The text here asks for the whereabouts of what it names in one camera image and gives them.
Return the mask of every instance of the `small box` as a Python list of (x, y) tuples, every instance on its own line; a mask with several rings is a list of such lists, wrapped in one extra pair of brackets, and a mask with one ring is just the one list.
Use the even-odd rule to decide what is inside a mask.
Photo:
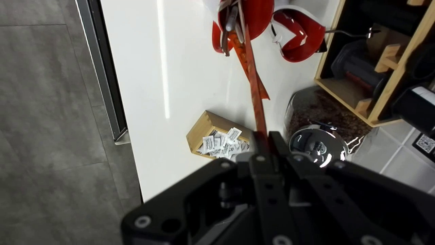
[(188, 134), (188, 143), (196, 156), (233, 160), (250, 150), (252, 137), (253, 131), (205, 111)]

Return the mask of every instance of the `white surface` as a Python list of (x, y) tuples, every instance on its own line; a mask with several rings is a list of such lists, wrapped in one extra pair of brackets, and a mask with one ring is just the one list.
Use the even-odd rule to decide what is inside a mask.
[[(339, 0), (321, 3), (330, 26)], [(125, 107), (143, 199), (148, 201), (207, 160), (192, 156), (186, 134), (204, 111), (254, 130), (249, 85), (231, 52), (211, 45), (201, 0), (103, 0), (103, 13)], [(301, 65), (282, 59), (268, 29), (254, 43), (257, 69), (271, 101), (269, 130), (283, 130), (291, 94), (313, 85), (320, 55)]]

